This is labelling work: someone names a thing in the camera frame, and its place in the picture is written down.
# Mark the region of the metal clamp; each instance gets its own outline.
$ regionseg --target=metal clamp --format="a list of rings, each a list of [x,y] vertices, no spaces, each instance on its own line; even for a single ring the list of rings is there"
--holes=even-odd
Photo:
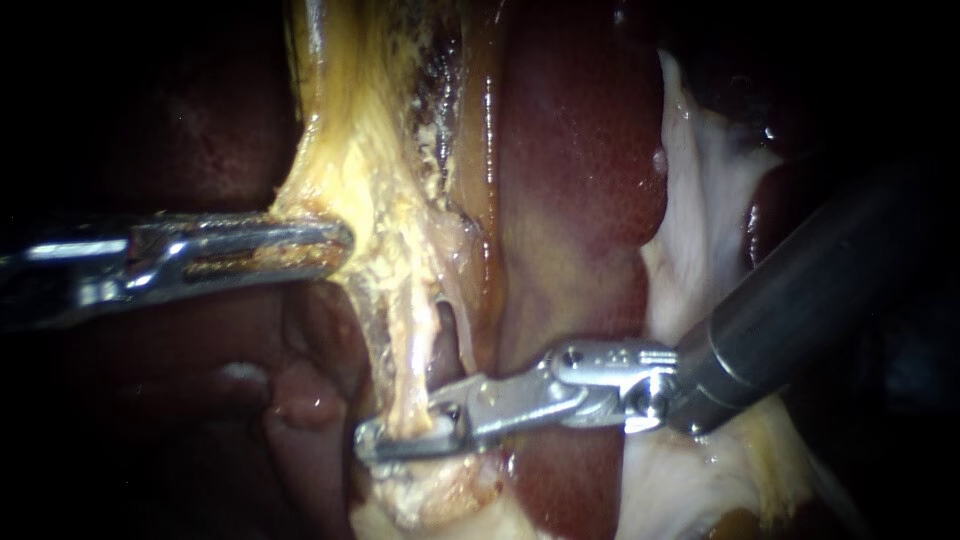
[[[547,359],[557,380],[589,391],[561,422],[568,427],[622,425],[627,434],[656,429],[678,390],[677,354],[655,341],[574,340],[553,348]]]

